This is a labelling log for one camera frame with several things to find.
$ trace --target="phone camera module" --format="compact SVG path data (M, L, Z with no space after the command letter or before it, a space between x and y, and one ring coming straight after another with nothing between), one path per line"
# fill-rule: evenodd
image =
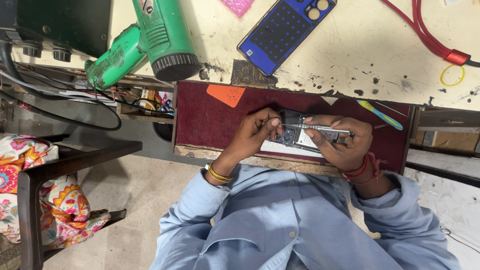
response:
M289 143L289 142L292 141L292 135L290 135L290 134L285 134L285 135L283 135L282 140L283 140L284 142L286 142L286 143Z

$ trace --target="chair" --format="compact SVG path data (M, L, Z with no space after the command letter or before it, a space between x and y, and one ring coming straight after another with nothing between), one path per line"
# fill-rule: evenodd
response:
M62 141L66 134L42 137L52 143ZM42 185L62 175L114 160L142 150L142 142L131 141L125 144L83 152L70 147L59 147L59 159L18 173L18 214L21 236L21 270L41 270L43 262L59 253L63 248L49 250L42 245L40 231L40 190ZM127 210L110 212L111 219L106 228L125 218Z

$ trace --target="floral fabric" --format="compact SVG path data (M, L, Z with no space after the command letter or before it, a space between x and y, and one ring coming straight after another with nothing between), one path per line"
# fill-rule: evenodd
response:
M17 194L18 172L57 160L58 147L30 135L8 136L0 140L0 193Z
M58 159L58 146L30 135L0 140L0 233L20 242L18 172ZM40 190L40 227L43 245L51 249L83 242L110 219L106 209L91 211L85 194L71 175L47 181Z
M110 220L106 209L90 211L85 194L72 176L50 180L42 188L40 229L43 245L54 249L83 242Z
M0 233L12 243L20 243L16 194L0 193Z

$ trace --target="silver screwdriver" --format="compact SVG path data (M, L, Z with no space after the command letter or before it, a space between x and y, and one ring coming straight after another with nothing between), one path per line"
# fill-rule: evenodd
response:
M331 126L326 125L307 125L307 124L282 124L287 126L299 127L301 129L312 128L316 131L328 131L328 132L338 132L338 133L347 133L350 137L354 138L355 134L350 130L343 130L343 129L334 129Z

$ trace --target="smartphone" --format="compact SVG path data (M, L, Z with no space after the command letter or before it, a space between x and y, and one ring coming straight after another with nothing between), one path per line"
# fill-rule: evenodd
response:
M313 143L312 139L308 137L304 130L297 127L288 126L288 124L302 124L305 121L305 118L313 116L311 114L304 114L297 111L287 110L287 109L278 109L278 114L282 117L283 126L283 136L277 135L275 142L279 144L286 145L288 147L300 148L316 153L320 153L317 146ZM327 138L331 143L339 142L338 132L321 132L325 138Z
M337 0L279 0L237 46L271 76L335 7Z

